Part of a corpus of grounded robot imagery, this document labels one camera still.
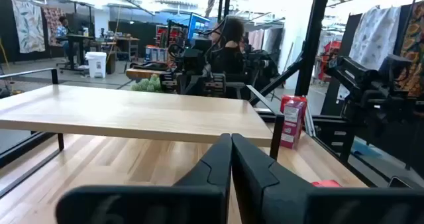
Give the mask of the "white plastic bin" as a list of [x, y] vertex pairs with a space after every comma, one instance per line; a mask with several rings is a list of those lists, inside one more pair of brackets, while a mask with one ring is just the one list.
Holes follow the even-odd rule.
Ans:
[[89, 76], [91, 78], [105, 78], [107, 59], [105, 52], [87, 52], [85, 59], [88, 61]]

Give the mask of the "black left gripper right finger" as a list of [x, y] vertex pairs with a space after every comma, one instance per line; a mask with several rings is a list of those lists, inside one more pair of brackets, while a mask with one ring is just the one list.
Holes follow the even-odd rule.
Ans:
[[424, 189], [317, 187], [242, 135], [232, 140], [243, 223], [424, 224]]

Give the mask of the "white floral hanging cloth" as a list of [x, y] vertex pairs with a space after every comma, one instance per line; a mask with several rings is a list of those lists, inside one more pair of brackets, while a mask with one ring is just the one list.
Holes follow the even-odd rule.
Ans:
[[369, 70], [379, 70], [387, 55], [394, 53], [400, 14], [400, 7], [373, 7], [363, 14], [350, 15], [339, 55]]

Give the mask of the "red floral hanging cloth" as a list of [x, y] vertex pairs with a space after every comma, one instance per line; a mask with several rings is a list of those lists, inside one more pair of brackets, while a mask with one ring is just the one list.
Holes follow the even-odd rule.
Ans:
[[59, 18], [65, 15], [63, 10], [54, 7], [43, 7], [42, 11], [47, 24], [48, 44], [50, 46], [60, 46], [60, 42], [56, 40], [56, 31], [62, 25]]

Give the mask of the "stacked blue white boxes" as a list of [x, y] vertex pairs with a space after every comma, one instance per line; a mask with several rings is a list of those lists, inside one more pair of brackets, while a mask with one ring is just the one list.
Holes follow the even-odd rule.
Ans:
[[168, 60], [168, 50], [148, 45], [145, 47], [144, 60], [146, 62], [166, 62]]

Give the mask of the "black gantry post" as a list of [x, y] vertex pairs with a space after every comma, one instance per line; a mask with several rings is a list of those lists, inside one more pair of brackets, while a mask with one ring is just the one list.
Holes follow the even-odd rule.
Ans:
[[249, 100], [252, 106], [256, 105], [259, 101], [265, 103], [265, 96], [274, 91], [278, 86], [282, 85], [284, 81], [296, 72], [299, 72], [299, 75], [295, 87], [295, 95], [306, 96], [308, 94], [327, 1], [328, 0], [313, 0], [306, 36], [299, 56], [296, 61], [282, 73], [282, 75], [278, 76], [265, 88], [260, 91], [257, 91], [254, 88], [250, 89], [254, 94], [254, 96]]

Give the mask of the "wooden workbench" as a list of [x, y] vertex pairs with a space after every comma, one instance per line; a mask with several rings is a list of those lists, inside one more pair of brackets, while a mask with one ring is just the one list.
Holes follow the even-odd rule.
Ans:
[[109, 51], [116, 54], [116, 59], [122, 58], [128, 62], [137, 61], [139, 57], [138, 52], [138, 38], [131, 36], [114, 36], [100, 40], [101, 50]]

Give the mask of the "black table frame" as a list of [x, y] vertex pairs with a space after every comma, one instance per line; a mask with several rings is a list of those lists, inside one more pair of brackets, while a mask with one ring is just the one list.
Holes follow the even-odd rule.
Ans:
[[[171, 184], [210, 144], [0, 129], [0, 197], [25, 189], [51, 200], [84, 184]], [[307, 135], [295, 150], [279, 147], [277, 158], [310, 182], [365, 186]]]

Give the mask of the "magenta cereal box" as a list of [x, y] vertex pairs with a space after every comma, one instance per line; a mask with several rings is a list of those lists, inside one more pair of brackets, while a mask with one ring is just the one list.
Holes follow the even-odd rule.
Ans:
[[298, 99], [288, 99], [282, 106], [284, 123], [280, 145], [294, 149], [300, 138], [305, 102]]

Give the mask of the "orange patterned hanging cloth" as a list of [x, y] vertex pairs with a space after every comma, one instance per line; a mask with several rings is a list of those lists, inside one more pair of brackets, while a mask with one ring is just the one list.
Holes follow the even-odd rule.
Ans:
[[401, 57], [411, 61], [403, 69], [397, 84], [409, 96], [420, 97], [424, 94], [424, 1], [413, 6], [403, 39]]

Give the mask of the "wooden shelf black frame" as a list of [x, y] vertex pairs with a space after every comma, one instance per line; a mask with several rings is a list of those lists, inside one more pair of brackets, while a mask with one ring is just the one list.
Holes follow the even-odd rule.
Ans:
[[198, 143], [238, 133], [272, 158], [280, 145], [245, 100], [68, 85], [0, 99], [0, 129]]

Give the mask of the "black standing desk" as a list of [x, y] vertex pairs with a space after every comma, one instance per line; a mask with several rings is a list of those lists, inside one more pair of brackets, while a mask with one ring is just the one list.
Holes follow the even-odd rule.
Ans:
[[60, 72], [77, 71], [80, 72], [80, 66], [85, 64], [85, 48], [89, 45], [90, 40], [94, 40], [92, 36], [84, 36], [80, 34], [67, 34], [66, 36], [58, 36], [59, 42], [64, 42], [64, 49], [67, 62], [57, 63], [60, 67]]

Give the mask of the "pale green round plant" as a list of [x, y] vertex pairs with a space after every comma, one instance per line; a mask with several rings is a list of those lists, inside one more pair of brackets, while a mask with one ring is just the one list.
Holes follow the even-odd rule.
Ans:
[[153, 74], [150, 78], [141, 79], [138, 83], [132, 85], [131, 89], [133, 91], [162, 93], [160, 77], [156, 74]]

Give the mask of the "red cereal box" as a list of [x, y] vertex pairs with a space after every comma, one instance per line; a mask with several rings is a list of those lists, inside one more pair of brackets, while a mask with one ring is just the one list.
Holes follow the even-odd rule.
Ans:
[[295, 103], [301, 103], [301, 114], [305, 115], [307, 109], [307, 98], [303, 96], [294, 96], [294, 95], [283, 95], [280, 105], [280, 111], [284, 112], [284, 106], [289, 102], [294, 101]]
[[312, 184], [317, 187], [327, 187], [327, 188], [341, 187], [341, 185], [335, 180], [321, 180], [317, 182], [312, 182]]

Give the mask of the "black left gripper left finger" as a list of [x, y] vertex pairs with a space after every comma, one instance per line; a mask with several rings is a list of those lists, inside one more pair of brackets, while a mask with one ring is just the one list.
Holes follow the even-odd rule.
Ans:
[[232, 139], [222, 134], [171, 186], [80, 186], [56, 204], [57, 224], [226, 224]]

